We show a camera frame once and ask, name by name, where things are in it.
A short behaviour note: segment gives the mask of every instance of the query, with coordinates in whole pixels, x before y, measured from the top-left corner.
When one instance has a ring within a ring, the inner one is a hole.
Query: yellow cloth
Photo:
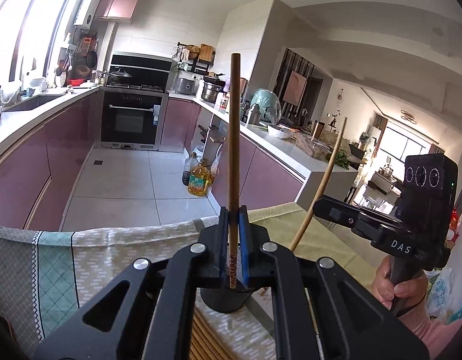
[[[306,211],[296,203],[252,210],[249,222],[266,227],[272,241],[288,247],[302,224]],[[350,247],[313,218],[297,245],[295,255],[310,260],[331,257],[352,275],[362,286],[371,289],[375,268],[371,267]]]

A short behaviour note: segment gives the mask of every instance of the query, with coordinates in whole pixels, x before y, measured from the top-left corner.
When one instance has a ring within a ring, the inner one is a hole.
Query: patterned tablecloth
[[[288,245],[304,215],[291,203],[249,212],[249,220],[267,227],[272,240]],[[217,222],[213,216],[176,225],[76,233],[0,227],[0,315],[31,356],[42,339],[136,258],[170,258]],[[308,259],[331,256],[366,287],[374,276],[367,263],[314,220],[296,254]],[[261,300],[270,302],[270,296],[264,296]],[[272,321],[256,312],[252,300],[237,312],[220,314],[203,303],[198,291],[196,307],[239,359],[276,358]]]

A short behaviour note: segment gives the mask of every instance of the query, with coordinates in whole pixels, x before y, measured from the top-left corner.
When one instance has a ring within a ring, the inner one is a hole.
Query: oven door
[[[105,92],[102,142],[154,145],[162,97]]]

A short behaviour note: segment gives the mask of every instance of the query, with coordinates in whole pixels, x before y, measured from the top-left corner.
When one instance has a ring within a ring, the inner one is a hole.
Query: oven handle
[[[154,112],[154,109],[146,109],[146,108],[131,108],[131,107],[116,107],[115,105],[110,104],[110,108],[119,108],[119,109],[132,109],[133,111],[148,111],[148,112]]]

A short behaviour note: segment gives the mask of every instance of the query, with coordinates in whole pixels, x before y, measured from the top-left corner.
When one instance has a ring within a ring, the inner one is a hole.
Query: metal pivot bolt
[[[323,257],[319,260],[321,268],[330,269],[334,266],[334,260],[329,257]]]
[[[273,252],[277,250],[277,245],[274,242],[265,242],[263,244],[263,251]]]
[[[193,253],[202,253],[206,250],[206,247],[203,244],[197,243],[191,245],[191,251]]]
[[[149,261],[146,260],[146,259],[137,259],[134,263],[133,263],[133,267],[135,269],[146,269],[148,268],[149,266]]]

